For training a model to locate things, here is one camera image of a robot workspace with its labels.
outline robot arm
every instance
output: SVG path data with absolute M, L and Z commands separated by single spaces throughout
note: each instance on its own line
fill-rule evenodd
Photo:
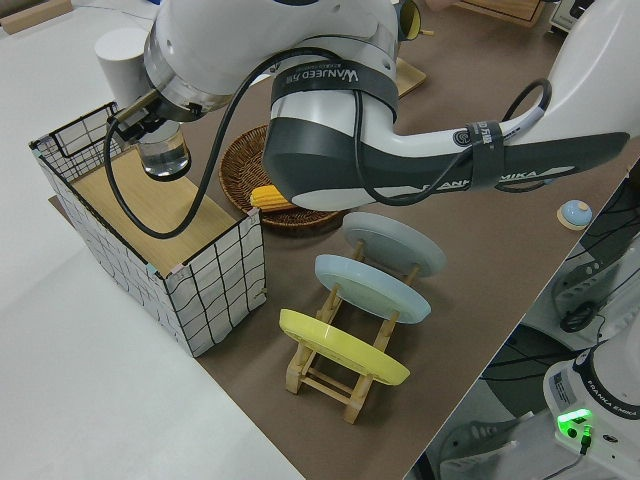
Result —
M 640 467 L 640 318 L 574 361 L 553 365 L 543 383 L 557 419 L 555 438 L 584 454 L 585 433 L 593 436 L 589 458 L 616 474 L 637 479 Z
M 315 210 L 578 173 L 640 134 L 640 2 L 587 10 L 551 72 L 550 103 L 412 136 L 393 132 L 394 80 L 398 37 L 416 18 L 396 10 L 389 0 L 165 0 L 145 48 L 154 94 L 143 106 L 195 120 L 273 52 L 314 49 L 276 65 L 264 166 L 287 199 Z

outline woven basket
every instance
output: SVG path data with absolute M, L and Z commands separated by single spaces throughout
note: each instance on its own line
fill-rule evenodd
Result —
M 218 175 L 222 190 L 229 201 L 243 212 L 253 208 L 249 198 L 254 188 L 273 183 L 262 168 L 266 136 L 266 125 L 243 133 L 229 145 L 220 161 Z M 288 232 L 317 232 L 339 227 L 345 214 L 344 211 L 317 212 L 296 207 L 279 212 L 263 212 L 262 223 Z

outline brown table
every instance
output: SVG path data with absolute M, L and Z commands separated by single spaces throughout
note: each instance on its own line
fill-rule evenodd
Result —
M 561 45 L 561 38 L 546 33 L 546 17 L 527 29 L 449 9 L 425 15 L 423 25 L 436 36 L 401 50 L 429 75 L 401 101 L 397 131 L 403 134 L 500 119 L 524 86 L 547 75 Z M 251 89 L 227 143 L 268 121 L 269 88 L 266 81 Z M 188 126 L 196 163 L 206 158 L 219 118 Z M 320 308 L 327 292 L 315 279 L 314 260 L 323 253 L 350 254 L 339 231 L 307 238 L 265 231 L 267 303 L 199 361 L 305 477 L 400 479 L 578 242 L 580 234 L 556 219 L 557 208 L 578 198 L 598 212 L 639 151 L 634 142 L 606 166 L 526 195 L 450 193 L 412 207 L 363 208 L 431 237 L 448 265 L 414 284 L 433 313 L 421 324 L 398 325 L 389 344 L 388 353 L 411 370 L 410 377 L 399 387 L 374 385 L 355 425 L 342 420 L 335 400 L 310 388 L 298 396 L 285 390 L 296 344 L 278 327 L 283 307 L 310 315 Z M 192 175 L 201 171 L 196 165 Z M 233 210 L 217 181 L 209 194 Z M 379 326 L 349 306 L 336 325 L 369 340 Z M 354 381 L 348 375 L 343 380 Z M 268 473 L 265 465 L 265 478 Z

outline green light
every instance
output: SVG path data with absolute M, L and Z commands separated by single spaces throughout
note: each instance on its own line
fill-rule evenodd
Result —
M 585 421 L 585 419 L 591 417 L 591 410 L 586 408 L 581 408 L 580 410 L 575 410 L 573 412 L 564 413 L 558 416 L 558 428 L 560 431 L 569 436 L 569 428 L 575 427 L 576 424 L 580 424 Z M 591 427 L 585 425 L 584 435 L 591 435 Z

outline yellow corn cob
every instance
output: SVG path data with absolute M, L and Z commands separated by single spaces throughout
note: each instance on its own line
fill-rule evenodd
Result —
M 282 196 L 275 185 L 265 185 L 264 187 L 254 188 L 249 201 L 251 205 L 260 208 L 263 212 L 277 212 L 279 210 L 296 208 L 295 205 L 289 203 L 287 199 Z

